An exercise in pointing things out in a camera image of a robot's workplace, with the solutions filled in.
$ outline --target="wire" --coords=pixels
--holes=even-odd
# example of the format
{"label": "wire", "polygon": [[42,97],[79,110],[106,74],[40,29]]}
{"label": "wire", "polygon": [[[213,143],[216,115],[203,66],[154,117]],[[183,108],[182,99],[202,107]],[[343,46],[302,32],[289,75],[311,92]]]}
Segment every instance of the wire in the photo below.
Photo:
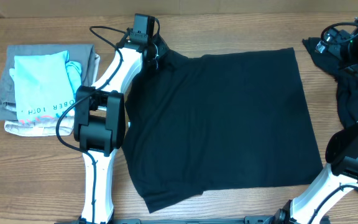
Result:
{"label": "wire", "polygon": [[272,216],[272,217],[268,217],[262,224],[269,224],[271,221],[273,221],[274,220],[274,216]]}
{"label": "wire", "polygon": [[94,195],[95,195],[95,190],[96,190],[96,161],[94,160],[94,157],[86,150],[82,150],[79,147],[75,147],[71,144],[68,144],[67,142],[65,142],[62,137],[60,136],[59,133],[59,128],[60,128],[60,123],[62,122],[63,118],[67,115],[67,113],[69,111],[71,111],[78,103],[81,103],[82,101],[88,99],[89,97],[91,97],[92,95],[94,95],[95,93],[97,93],[98,91],[102,90],[105,86],[107,86],[111,79],[115,76],[115,74],[118,72],[119,68],[121,67],[122,62],[124,61],[122,59],[122,53],[121,51],[118,49],[118,47],[116,47],[113,43],[111,43],[110,41],[106,40],[104,37],[100,36],[99,34],[97,34],[95,31],[93,31],[93,29],[109,29],[109,30],[113,30],[113,31],[117,31],[117,32],[121,32],[124,34],[127,34],[126,32],[122,31],[122,30],[118,30],[118,29],[114,29],[111,27],[105,27],[105,26],[91,26],[89,28],[89,30],[96,36],[99,37],[101,40],[105,41],[107,44],[109,44],[111,47],[113,47],[114,49],[116,49],[116,51],[118,52],[119,56],[120,56],[120,60],[118,63],[117,68],[115,69],[115,71],[111,74],[111,76],[106,80],[106,82],[101,85],[99,88],[93,90],[90,94],[84,96],[83,98],[77,100],[75,103],[73,103],[70,107],[67,108],[67,110],[65,110],[63,112],[63,114],[61,115],[61,117],[59,117],[57,124],[56,124],[56,137],[57,139],[66,147],[69,147],[70,149],[74,149],[77,151],[82,152],[83,154],[86,154],[87,156],[89,156],[89,158],[92,160],[92,165],[93,165],[93,188],[92,188],[92,224],[94,224],[94,211],[95,211],[95,199],[94,199]]}
{"label": "wire", "polygon": [[346,184],[346,185],[341,185],[339,186],[337,189],[333,190],[326,198],[324,198],[324,200],[318,205],[317,209],[314,211],[313,216],[310,218],[310,221],[308,222],[308,224],[311,224],[314,220],[314,218],[316,218],[318,212],[321,210],[321,208],[324,206],[324,204],[332,197],[334,196],[338,191],[340,190],[344,190],[345,188],[353,188],[353,189],[358,189],[358,187],[356,187],[355,185],[350,185],[350,184]]}
{"label": "wire", "polygon": [[356,22],[338,22],[336,24],[333,24],[333,25],[330,25],[328,26],[327,28],[325,28],[322,33],[321,33],[321,41],[322,43],[326,44],[326,45],[339,45],[339,44],[345,44],[349,41],[352,41],[353,39],[355,39],[357,36],[358,36],[358,33],[356,35],[354,35],[353,37],[350,37],[346,40],[343,40],[343,41],[340,41],[340,42],[331,42],[331,41],[327,41],[324,39],[324,35],[327,31],[329,31],[330,29],[334,28],[334,27],[337,27],[337,26],[355,26],[355,27],[358,27],[358,23]]}
{"label": "wire", "polygon": [[160,21],[159,21],[159,19],[157,19],[156,17],[154,18],[155,19],[155,21],[157,22],[157,24],[158,24],[158,29],[157,29],[157,33],[155,34],[155,36],[159,36],[160,35]]}

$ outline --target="garment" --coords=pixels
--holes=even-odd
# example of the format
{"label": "garment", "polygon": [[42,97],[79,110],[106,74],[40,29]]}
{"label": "garment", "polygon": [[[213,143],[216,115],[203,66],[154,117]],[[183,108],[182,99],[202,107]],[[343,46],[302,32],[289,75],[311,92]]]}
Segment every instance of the garment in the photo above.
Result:
{"label": "garment", "polygon": [[[100,56],[95,54],[95,67],[93,73],[93,79],[91,84],[96,81],[98,75]],[[16,117],[16,105],[6,108],[2,108],[1,111],[7,111],[7,113],[14,113]],[[6,132],[23,137],[41,137],[41,136],[55,136],[56,135],[56,123],[57,119],[45,119],[33,123],[22,124],[18,121],[5,121],[4,129]],[[59,128],[59,134],[61,136],[68,136],[71,134],[74,128],[74,117],[66,117],[62,119]]]}
{"label": "garment", "polygon": [[338,70],[339,60],[330,53],[316,52],[320,38],[302,40],[314,64],[337,81],[336,100],[339,120],[344,128],[358,122],[358,78]]}
{"label": "garment", "polygon": [[15,56],[14,60],[9,74],[14,81],[19,122],[59,118],[75,102],[75,92],[81,86],[81,64],[70,61],[67,50],[52,55]]}
{"label": "garment", "polygon": [[7,48],[6,64],[0,80],[0,120],[17,120],[16,113],[9,107],[16,107],[14,83],[9,75],[9,69],[14,67],[16,55],[48,55],[68,50],[71,60],[81,63],[81,80],[85,86],[92,84],[95,71],[95,53],[93,44],[40,44],[40,45],[10,45]]}
{"label": "garment", "polygon": [[205,190],[310,184],[323,168],[293,49],[169,51],[126,109],[122,149],[149,212]]}

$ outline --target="black cloth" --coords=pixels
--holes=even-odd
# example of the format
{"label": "black cloth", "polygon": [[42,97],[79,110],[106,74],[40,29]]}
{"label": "black cloth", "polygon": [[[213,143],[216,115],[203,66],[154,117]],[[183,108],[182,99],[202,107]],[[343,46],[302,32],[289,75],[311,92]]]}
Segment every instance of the black cloth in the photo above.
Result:
{"label": "black cloth", "polygon": [[344,128],[348,128],[358,122],[358,78],[338,70],[339,60],[330,53],[315,51],[320,38],[310,37],[302,40],[308,50],[314,64],[332,75],[338,83],[336,91],[337,110],[339,120]]}
{"label": "black cloth", "polygon": [[205,190],[310,184],[323,168],[293,49],[169,51],[126,109],[122,148],[149,212]]}

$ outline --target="folded clothes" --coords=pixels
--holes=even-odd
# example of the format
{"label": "folded clothes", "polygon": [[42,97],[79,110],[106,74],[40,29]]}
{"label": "folded clothes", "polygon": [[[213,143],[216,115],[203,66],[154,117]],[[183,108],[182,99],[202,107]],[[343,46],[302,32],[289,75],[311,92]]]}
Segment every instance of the folded clothes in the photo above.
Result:
{"label": "folded clothes", "polygon": [[14,81],[17,119],[21,123],[55,119],[75,102],[81,86],[81,64],[68,51],[52,55],[15,56],[9,70]]}
{"label": "folded clothes", "polygon": [[[24,137],[41,137],[56,135],[57,119],[45,119],[41,122],[22,124],[18,121],[5,121],[6,132]],[[74,127],[74,117],[63,118],[60,123],[59,134],[70,135]]]}
{"label": "folded clothes", "polygon": [[14,83],[9,75],[9,69],[14,67],[14,56],[16,55],[48,55],[67,50],[70,59],[81,63],[82,85],[90,86],[95,77],[95,57],[93,44],[42,44],[42,45],[10,45],[7,48],[7,60],[0,81],[0,120],[16,120],[16,112],[10,110],[16,107]]}
{"label": "folded clothes", "polygon": [[[95,54],[95,67],[93,73],[93,79],[91,83],[96,81],[98,74],[100,56]],[[13,113],[16,116],[16,105],[7,104],[6,108],[1,108],[3,113]],[[20,123],[18,121],[5,121],[4,129],[6,132],[24,137],[41,137],[41,136],[55,136],[56,135],[56,123],[57,119],[45,119],[36,123]],[[74,128],[74,118],[67,117],[60,123],[59,133],[61,136],[70,135]]]}

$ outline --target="wooden table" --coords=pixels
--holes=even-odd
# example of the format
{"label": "wooden table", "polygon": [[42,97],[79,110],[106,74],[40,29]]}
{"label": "wooden table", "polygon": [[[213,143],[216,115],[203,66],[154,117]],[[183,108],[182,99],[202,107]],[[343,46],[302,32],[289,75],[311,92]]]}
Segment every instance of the wooden table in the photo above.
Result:
{"label": "wooden table", "polygon": [[[293,47],[321,158],[330,137],[342,129],[336,111],[336,83],[314,66],[301,40],[318,37],[328,25],[352,21],[355,13],[233,14],[160,16],[161,35],[169,47],[188,57]],[[0,77],[10,44],[93,43],[101,56],[99,73],[114,57],[113,49],[88,30],[104,25],[133,26],[133,17],[0,19]],[[113,42],[121,34],[100,33]],[[66,141],[74,142],[72,136]],[[114,164],[116,218],[239,218],[272,215],[307,186],[207,191],[202,196],[149,214],[129,177],[119,151]],[[0,122],[0,223],[53,223],[76,219],[84,204],[82,155],[56,137],[22,138],[8,134]],[[333,223],[358,223],[358,193],[343,198],[329,215]]]}

